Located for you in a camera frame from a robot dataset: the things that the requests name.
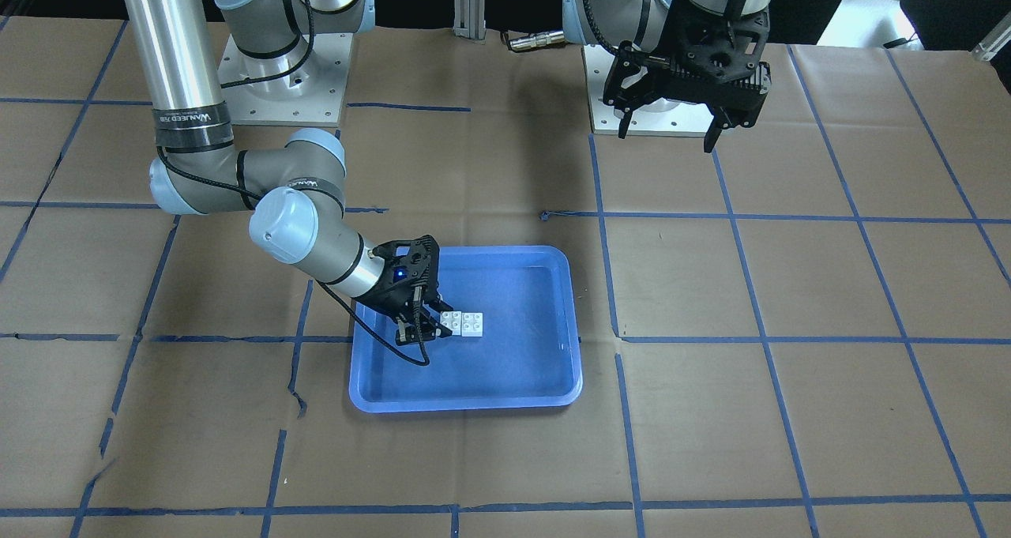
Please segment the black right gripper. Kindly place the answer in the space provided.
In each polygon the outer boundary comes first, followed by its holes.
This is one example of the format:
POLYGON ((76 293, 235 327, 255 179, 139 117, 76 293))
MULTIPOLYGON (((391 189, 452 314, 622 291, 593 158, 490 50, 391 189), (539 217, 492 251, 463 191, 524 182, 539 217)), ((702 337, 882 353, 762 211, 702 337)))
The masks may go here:
POLYGON ((376 284, 354 300, 394 319, 397 346, 452 336, 452 328, 442 319, 442 313, 453 308, 438 292, 439 243, 432 235, 391 240, 366 253, 371 260, 381 261, 381 273, 376 284), (439 315, 420 309, 423 304, 439 315), (416 323, 415 313, 419 313, 416 323))

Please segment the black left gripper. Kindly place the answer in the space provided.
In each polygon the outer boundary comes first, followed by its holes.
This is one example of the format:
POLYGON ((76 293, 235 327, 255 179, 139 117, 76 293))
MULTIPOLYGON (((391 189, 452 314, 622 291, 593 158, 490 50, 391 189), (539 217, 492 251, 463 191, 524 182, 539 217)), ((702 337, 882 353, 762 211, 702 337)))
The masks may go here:
POLYGON ((603 101, 621 113, 624 139, 636 110, 660 99, 702 103, 712 120, 703 138, 711 153, 720 136, 754 126, 772 87, 761 60, 770 31, 770 0, 671 0, 660 41, 643 52, 614 49, 603 101))

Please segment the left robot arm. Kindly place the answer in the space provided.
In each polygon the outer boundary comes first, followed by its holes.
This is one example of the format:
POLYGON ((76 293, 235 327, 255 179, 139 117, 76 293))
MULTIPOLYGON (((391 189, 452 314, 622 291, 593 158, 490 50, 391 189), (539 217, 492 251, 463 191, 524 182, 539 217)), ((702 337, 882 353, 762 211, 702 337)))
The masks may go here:
POLYGON ((712 152, 754 127, 772 88, 772 0, 562 0, 584 48, 596 134, 698 136, 712 152))

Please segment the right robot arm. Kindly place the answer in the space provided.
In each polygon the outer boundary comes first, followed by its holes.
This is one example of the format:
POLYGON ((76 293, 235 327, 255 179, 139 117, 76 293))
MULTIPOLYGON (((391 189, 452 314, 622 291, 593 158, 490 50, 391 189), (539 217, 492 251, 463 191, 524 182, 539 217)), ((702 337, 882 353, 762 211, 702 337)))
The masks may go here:
POLYGON ((450 337, 434 238, 375 244, 344 221, 344 147, 321 113, 325 37, 369 31, 375 0, 213 0, 235 74, 221 77, 203 0, 124 0, 147 77, 149 192, 176 215, 249 211, 253 243, 333 297, 391 319, 405 344, 450 337))

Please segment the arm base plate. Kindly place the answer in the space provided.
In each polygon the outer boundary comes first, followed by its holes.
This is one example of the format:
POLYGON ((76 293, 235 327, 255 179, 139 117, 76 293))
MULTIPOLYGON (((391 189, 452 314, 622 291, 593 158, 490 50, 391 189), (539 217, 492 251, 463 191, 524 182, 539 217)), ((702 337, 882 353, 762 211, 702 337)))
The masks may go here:
MULTIPOLYGON (((223 84, 243 78, 282 73, 296 64, 308 48, 307 36, 289 55, 256 59, 227 39, 218 77, 223 84)), ((290 76, 223 90, 231 123, 235 126, 309 126, 336 129, 340 126, 349 80, 351 33, 318 34, 313 54, 290 76)))
MULTIPOLYGON (((604 81, 614 56, 596 44, 582 47, 586 92, 594 134, 617 134, 622 113, 603 101, 604 81)), ((628 136, 703 137, 710 127, 712 114, 702 103, 658 99, 636 110, 628 136)))

